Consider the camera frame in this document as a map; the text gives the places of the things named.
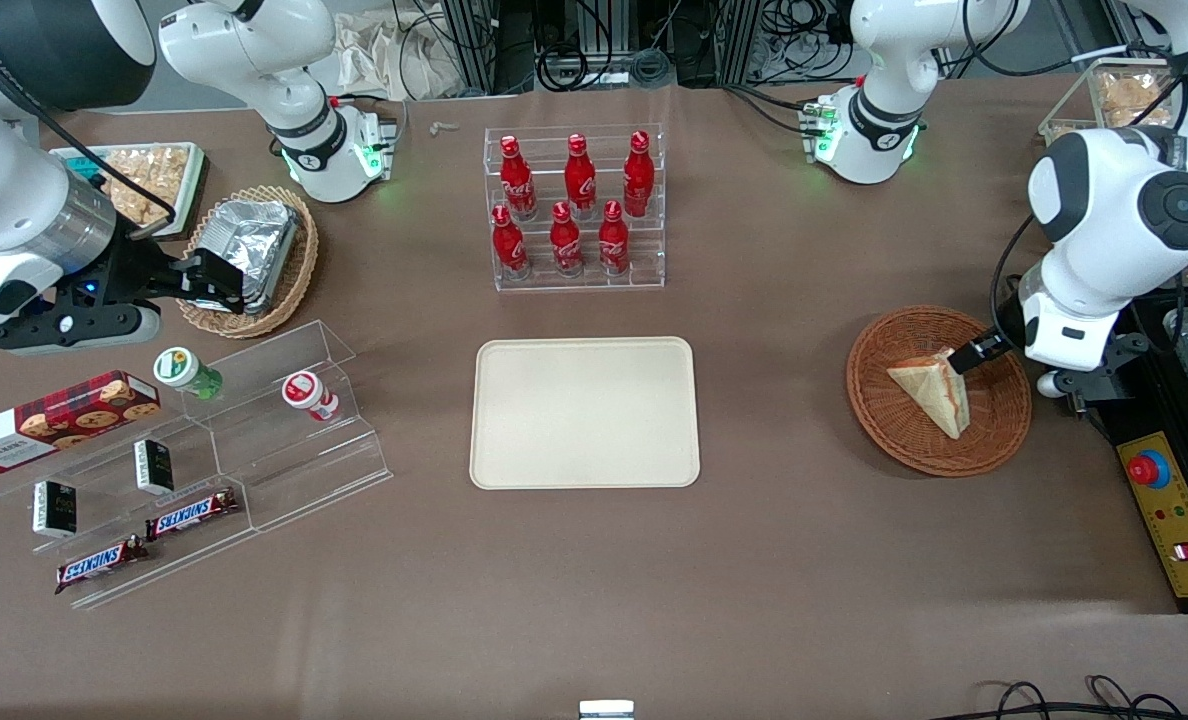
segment red bottle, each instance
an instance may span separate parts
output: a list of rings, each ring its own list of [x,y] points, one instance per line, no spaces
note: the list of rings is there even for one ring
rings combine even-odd
[[[625,213],[644,217],[647,202],[652,201],[652,184],[657,168],[647,154],[649,138],[642,130],[630,137],[630,158],[625,162]]]
[[[621,220],[621,204],[615,200],[604,206],[604,227],[598,229],[598,259],[612,277],[630,270],[630,228]]]
[[[579,278],[584,272],[581,255],[581,229],[571,221],[571,209],[565,202],[554,202],[554,225],[549,227],[549,242],[554,246],[554,264],[558,274]]]
[[[567,183],[567,201],[571,206],[571,216],[576,220],[594,219],[598,213],[598,192],[594,191],[594,163],[584,153],[584,135],[576,133],[567,138],[567,168],[563,168],[563,181]]]
[[[501,270],[506,279],[520,282],[531,274],[531,261],[527,260],[527,251],[522,246],[522,229],[513,225],[510,219],[510,209],[506,206],[495,206],[492,209],[492,247],[497,251],[497,258],[501,259]]]
[[[536,217],[536,187],[531,182],[531,168],[518,152],[518,140],[514,135],[501,138],[501,184],[506,190],[506,201],[518,222],[526,223]]]

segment red switch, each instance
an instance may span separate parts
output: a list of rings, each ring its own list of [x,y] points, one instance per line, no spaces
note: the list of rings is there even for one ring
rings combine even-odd
[[[1178,542],[1171,547],[1171,558],[1176,562],[1188,562],[1188,542]]]
[[[1138,486],[1162,490],[1171,481],[1171,468],[1164,456],[1154,450],[1145,450],[1127,461],[1127,476]]]

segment wicker basket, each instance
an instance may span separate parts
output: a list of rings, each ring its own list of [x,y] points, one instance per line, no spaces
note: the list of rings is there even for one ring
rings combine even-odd
[[[320,229],[310,217],[310,209],[305,201],[282,187],[252,187],[247,190],[239,190],[222,202],[229,200],[252,200],[255,202],[278,201],[296,208],[301,215],[301,225],[296,229],[291,250],[287,250],[287,259],[283,263],[283,274],[274,288],[273,305],[260,315],[242,315],[233,312],[220,312],[216,310],[204,310],[191,302],[177,299],[181,312],[187,316],[192,327],[202,331],[216,333],[222,337],[232,340],[247,340],[247,337],[259,337],[265,333],[287,322],[296,307],[305,298],[305,291],[310,288],[310,277],[314,274],[314,264],[320,259]],[[207,211],[206,216],[196,225],[187,246],[187,255],[198,245],[202,229],[207,220],[211,219],[220,202]]]
[[[958,348],[984,329],[969,315],[916,305],[883,315],[860,333],[847,356],[847,397],[865,432],[887,455],[923,473],[956,478],[988,473],[1019,450],[1032,400],[1016,356],[999,356],[963,375],[972,424],[960,438],[941,432],[887,377],[901,360]]]

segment sandwich wedge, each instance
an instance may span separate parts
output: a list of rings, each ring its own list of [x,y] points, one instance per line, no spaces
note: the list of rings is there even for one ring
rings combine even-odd
[[[937,428],[952,438],[960,438],[972,423],[972,415],[963,375],[950,367],[953,352],[946,347],[936,355],[902,360],[887,368],[887,374],[917,402]]]

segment table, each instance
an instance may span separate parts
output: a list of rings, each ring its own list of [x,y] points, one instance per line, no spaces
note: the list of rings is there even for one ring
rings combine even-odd
[[[843,361],[895,307],[986,315],[1026,211],[1030,137],[1068,78],[947,82],[896,178],[851,187],[721,91],[415,105],[394,181],[314,206],[326,236],[293,324],[323,318],[396,476],[93,612],[51,596],[26,509],[0,503],[6,716],[911,719],[1053,700],[1114,675],[1188,710],[1175,615],[1116,456],[1041,398],[1000,470],[931,479],[851,415]],[[815,90],[792,88],[805,97]],[[661,291],[499,296],[485,127],[664,120]],[[430,122],[461,124],[430,137]],[[192,140],[204,207],[287,184],[249,110],[78,115],[90,143]],[[1037,232],[1016,270],[1045,246]],[[239,343],[164,312],[158,341],[0,354],[0,409],[184,343]],[[493,337],[677,334],[695,350],[702,475],[672,491],[484,492],[467,476],[474,356]]]

